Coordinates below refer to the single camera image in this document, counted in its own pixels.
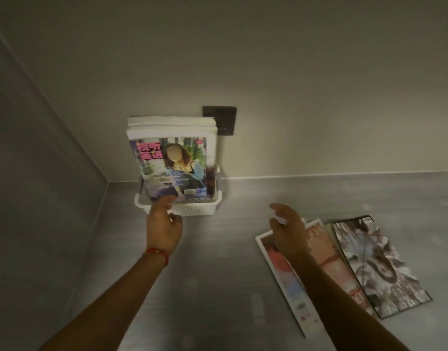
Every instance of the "wall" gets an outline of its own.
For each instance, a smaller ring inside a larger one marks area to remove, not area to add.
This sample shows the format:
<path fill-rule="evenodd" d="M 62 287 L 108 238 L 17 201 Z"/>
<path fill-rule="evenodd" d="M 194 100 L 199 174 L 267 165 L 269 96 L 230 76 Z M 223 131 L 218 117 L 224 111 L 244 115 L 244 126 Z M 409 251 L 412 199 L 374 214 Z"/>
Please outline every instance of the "wall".
<path fill-rule="evenodd" d="M 0 350 L 65 321 L 106 186 L 0 40 Z"/>
<path fill-rule="evenodd" d="M 111 181 L 129 115 L 233 105 L 227 176 L 448 170 L 448 0 L 0 0 L 0 28 Z"/>

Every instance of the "basket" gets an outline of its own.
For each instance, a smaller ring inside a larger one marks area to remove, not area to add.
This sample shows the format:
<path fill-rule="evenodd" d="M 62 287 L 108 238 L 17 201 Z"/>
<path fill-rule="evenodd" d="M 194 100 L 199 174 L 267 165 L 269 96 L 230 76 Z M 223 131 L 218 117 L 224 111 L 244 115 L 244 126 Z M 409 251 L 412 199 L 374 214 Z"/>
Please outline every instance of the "basket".
<path fill-rule="evenodd" d="M 212 215 L 216 211 L 217 206 L 222 201 L 221 190 L 221 168 L 216 165 L 216 185 L 213 198 L 195 198 L 192 202 L 188 203 L 174 203 L 169 213 L 186 216 L 196 215 Z M 134 195 L 134 205 L 144 209 L 149 214 L 151 210 L 152 202 L 149 198 L 146 189 L 143 188 L 143 179 L 140 178 L 140 192 Z"/>

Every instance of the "floor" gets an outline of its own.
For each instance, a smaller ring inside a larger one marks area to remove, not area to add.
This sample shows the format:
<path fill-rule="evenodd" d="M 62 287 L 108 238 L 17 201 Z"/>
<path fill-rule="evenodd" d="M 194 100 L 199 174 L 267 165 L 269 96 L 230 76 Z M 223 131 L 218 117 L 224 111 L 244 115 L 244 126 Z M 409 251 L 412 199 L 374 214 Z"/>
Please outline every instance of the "floor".
<path fill-rule="evenodd" d="M 270 202 L 307 220 L 370 214 L 433 302 L 382 323 L 411 350 L 448 350 L 448 173 L 224 180 L 213 216 L 187 217 L 179 248 L 120 350 L 334 350 L 323 332 L 305 339 L 255 236 Z M 136 183 L 111 183 L 74 298 L 81 311 L 126 272 L 146 243 Z M 263 319 L 252 296 L 263 301 Z"/>

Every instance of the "red bracelet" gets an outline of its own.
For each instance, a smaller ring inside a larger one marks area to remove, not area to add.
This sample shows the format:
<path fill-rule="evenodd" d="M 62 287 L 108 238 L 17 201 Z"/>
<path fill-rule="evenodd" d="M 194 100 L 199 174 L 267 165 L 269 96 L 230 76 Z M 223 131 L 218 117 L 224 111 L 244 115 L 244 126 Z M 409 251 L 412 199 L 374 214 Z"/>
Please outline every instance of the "red bracelet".
<path fill-rule="evenodd" d="M 165 260 L 165 265 L 167 266 L 169 264 L 169 256 L 168 254 L 162 250 L 162 249 L 157 249 L 157 248 L 147 248 L 146 251 L 144 252 L 145 254 L 147 253 L 152 253 L 152 254 L 161 254 L 164 257 Z"/>
<path fill-rule="evenodd" d="M 336 260 L 338 260 L 338 259 L 340 259 L 341 257 L 338 255 L 338 254 L 336 254 L 336 255 L 332 255 L 332 256 L 330 256 L 330 257 L 328 257 L 326 260 L 324 260 L 321 264 L 320 264 L 320 267 L 324 267 L 325 265 L 327 265 L 327 264 L 329 264 L 329 263 L 332 263 L 333 261 L 336 261 Z"/>

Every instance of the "magazine cover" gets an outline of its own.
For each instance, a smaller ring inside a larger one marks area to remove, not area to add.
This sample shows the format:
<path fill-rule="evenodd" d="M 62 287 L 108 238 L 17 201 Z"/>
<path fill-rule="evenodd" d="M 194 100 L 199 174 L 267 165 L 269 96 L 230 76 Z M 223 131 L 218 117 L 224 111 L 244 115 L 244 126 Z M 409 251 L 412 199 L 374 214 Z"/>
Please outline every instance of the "magazine cover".
<path fill-rule="evenodd" d="M 334 223 L 339 245 L 381 319 L 431 301 L 370 216 Z"/>
<path fill-rule="evenodd" d="M 331 277 L 344 291 L 346 291 L 370 315 L 375 311 L 368 303 L 362 288 L 352 275 L 349 267 L 342 261 L 341 255 L 336 251 L 328 232 L 320 219 L 305 225 L 307 243 L 312 256 L 318 265 Z"/>
<path fill-rule="evenodd" d="M 130 140 L 130 146 L 151 200 L 206 198 L 206 138 L 144 138 Z"/>
<path fill-rule="evenodd" d="M 279 252 L 273 231 L 257 236 L 256 241 L 305 337 L 324 329 L 302 283 L 284 255 Z"/>

